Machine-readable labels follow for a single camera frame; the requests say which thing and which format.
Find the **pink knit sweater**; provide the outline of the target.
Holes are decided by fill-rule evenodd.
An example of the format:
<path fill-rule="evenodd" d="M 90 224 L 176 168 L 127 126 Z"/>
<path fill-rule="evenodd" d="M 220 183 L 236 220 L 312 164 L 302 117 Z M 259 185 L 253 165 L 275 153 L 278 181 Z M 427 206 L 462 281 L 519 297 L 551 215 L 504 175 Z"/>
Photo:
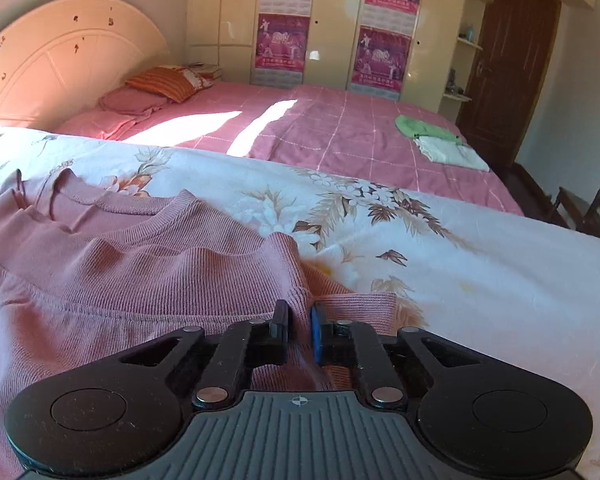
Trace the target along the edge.
<path fill-rule="evenodd" d="M 187 191 L 109 192 L 72 171 L 0 188 L 0 479 L 19 464 L 4 433 L 9 402 L 39 380 L 197 325 L 210 334 L 289 304 L 288 363 L 254 376 L 261 389 L 343 385 L 311 361 L 309 312 L 393 329 L 396 297 L 352 292 L 304 264 L 296 242 L 260 235 Z"/>

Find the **pink checked bed cover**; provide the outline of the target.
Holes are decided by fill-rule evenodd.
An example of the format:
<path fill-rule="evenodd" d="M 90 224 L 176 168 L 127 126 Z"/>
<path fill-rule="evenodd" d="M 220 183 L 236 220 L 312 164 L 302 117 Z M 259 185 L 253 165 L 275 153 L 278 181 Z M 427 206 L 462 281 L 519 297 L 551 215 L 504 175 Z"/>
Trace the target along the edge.
<path fill-rule="evenodd" d="M 400 115 L 458 131 L 442 116 L 407 103 L 308 84 L 283 90 L 230 82 L 148 116 L 108 112 L 97 103 L 56 130 L 279 162 L 520 214 L 491 170 L 430 162 L 396 128 Z"/>

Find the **white folded cloth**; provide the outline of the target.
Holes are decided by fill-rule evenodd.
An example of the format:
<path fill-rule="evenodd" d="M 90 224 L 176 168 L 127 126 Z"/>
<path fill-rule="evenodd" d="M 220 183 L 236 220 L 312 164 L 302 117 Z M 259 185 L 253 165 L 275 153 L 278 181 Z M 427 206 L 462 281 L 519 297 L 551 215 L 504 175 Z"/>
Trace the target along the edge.
<path fill-rule="evenodd" d="M 456 144 L 433 136 L 420 136 L 414 142 L 419 151 L 430 162 L 478 171 L 490 170 L 489 165 L 470 146 Z"/>

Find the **white floral bed sheet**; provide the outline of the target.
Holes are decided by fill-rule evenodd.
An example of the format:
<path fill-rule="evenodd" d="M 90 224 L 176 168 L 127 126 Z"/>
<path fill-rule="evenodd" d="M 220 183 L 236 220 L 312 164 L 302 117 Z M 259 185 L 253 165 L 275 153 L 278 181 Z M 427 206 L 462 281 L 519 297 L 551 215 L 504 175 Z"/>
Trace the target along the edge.
<path fill-rule="evenodd" d="M 43 378 L 7 405 L 20 479 L 600 479 L 600 240 L 388 185 L 190 148 L 0 128 L 0 188 L 72 171 L 137 197 L 187 191 L 352 292 L 396 297 L 376 330 L 407 394 L 342 386 L 193 393 L 222 333 L 189 325 Z"/>

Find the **green folded cloth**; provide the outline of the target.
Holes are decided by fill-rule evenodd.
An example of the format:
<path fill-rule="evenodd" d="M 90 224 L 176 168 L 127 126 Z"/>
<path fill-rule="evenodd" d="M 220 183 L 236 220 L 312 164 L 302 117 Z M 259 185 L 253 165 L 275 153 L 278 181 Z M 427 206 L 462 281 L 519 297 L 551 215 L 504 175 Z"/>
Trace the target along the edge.
<path fill-rule="evenodd" d="M 462 138 L 457 134 L 452 133 L 452 131 L 428 124 L 428 122 L 422 122 L 413 117 L 400 115 L 396 118 L 394 124 L 401 134 L 412 140 L 419 138 L 435 138 L 455 144 L 463 143 Z"/>

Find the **pink folded pillow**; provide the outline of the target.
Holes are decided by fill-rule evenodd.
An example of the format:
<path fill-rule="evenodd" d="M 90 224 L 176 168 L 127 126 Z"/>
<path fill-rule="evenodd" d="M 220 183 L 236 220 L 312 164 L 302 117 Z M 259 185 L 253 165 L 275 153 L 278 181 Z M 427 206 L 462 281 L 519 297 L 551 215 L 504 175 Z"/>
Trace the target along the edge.
<path fill-rule="evenodd" d="M 163 110 L 170 103 L 171 100 L 165 96 L 129 86 L 111 90 L 98 100 L 98 104 L 103 110 L 133 116 L 151 115 L 158 110 Z"/>

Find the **orange striped pillow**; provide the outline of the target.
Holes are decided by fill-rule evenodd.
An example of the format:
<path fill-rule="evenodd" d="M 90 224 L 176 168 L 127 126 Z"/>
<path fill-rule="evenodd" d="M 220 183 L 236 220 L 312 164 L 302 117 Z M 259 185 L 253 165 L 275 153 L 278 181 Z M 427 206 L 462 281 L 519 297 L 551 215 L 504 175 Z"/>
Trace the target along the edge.
<path fill-rule="evenodd" d="M 128 78 L 125 83 L 136 90 L 158 94 L 178 104 L 214 85 L 212 79 L 201 76 L 188 67 L 166 66 L 144 70 Z"/>

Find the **lower right purple poster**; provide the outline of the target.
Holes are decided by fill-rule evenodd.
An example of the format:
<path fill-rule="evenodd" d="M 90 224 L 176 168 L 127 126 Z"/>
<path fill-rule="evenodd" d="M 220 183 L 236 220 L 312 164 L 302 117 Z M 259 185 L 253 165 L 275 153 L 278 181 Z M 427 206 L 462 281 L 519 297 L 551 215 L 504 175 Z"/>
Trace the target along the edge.
<path fill-rule="evenodd" d="M 361 26 L 353 60 L 350 90 L 399 101 L 411 38 Z"/>

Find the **dark wooden chair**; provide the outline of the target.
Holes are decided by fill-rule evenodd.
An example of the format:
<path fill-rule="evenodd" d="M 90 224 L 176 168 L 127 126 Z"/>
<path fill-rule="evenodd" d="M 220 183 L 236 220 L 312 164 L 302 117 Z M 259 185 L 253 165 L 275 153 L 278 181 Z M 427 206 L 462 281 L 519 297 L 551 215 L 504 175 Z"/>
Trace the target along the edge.
<path fill-rule="evenodd" d="M 600 238 L 600 188 L 590 202 L 566 188 L 558 188 L 546 221 Z"/>

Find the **lower left purple poster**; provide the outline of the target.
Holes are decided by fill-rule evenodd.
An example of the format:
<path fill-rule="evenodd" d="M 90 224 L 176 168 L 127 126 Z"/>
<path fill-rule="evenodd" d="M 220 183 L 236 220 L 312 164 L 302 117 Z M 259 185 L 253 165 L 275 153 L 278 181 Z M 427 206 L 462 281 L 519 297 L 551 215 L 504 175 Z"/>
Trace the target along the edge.
<path fill-rule="evenodd" d="M 260 13 L 250 82 L 279 89 L 300 86 L 309 26 L 307 16 Z"/>

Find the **cream wardrobe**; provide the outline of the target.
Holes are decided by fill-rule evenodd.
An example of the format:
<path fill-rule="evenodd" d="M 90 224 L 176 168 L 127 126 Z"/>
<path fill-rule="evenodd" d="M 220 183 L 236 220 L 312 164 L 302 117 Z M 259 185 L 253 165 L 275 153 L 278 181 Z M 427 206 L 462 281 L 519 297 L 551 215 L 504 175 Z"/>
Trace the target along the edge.
<path fill-rule="evenodd" d="M 187 58 L 219 66 L 226 81 L 253 81 L 260 0 L 188 0 Z M 363 0 L 311 0 L 306 68 L 295 84 L 346 88 L 351 76 L 355 39 Z M 424 0 L 415 22 L 408 55 L 407 102 L 455 120 L 460 101 L 445 91 L 450 73 L 466 82 L 469 50 L 458 34 L 476 0 Z"/>

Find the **cream arched headboard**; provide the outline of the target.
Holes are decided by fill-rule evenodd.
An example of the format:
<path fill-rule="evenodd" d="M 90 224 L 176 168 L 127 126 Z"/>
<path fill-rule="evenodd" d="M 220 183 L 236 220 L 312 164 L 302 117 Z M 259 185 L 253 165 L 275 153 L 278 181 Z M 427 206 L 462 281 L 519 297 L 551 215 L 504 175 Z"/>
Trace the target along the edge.
<path fill-rule="evenodd" d="M 134 74 L 174 56 L 122 0 L 55 0 L 0 32 L 0 126 L 50 131 Z"/>

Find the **dark brown wooden door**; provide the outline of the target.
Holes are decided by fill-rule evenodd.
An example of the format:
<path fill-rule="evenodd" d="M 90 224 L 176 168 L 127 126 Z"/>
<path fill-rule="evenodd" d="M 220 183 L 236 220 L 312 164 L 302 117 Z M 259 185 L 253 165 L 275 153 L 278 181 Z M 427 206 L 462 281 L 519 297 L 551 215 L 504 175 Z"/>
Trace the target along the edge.
<path fill-rule="evenodd" d="M 471 101 L 457 125 L 492 167 L 515 161 L 544 84 L 561 6 L 559 0 L 494 0 L 486 7 Z"/>

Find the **cream corner shelf unit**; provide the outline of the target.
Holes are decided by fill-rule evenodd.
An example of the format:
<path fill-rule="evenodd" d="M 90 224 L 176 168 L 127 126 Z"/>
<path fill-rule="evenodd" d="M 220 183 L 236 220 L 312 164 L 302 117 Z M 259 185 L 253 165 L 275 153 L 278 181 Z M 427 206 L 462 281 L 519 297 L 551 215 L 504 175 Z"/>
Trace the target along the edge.
<path fill-rule="evenodd" d="M 448 85 L 439 107 L 439 114 L 450 122 L 457 122 L 463 107 L 471 102 L 469 86 L 482 53 L 480 35 L 484 14 L 493 1 L 464 1 Z"/>

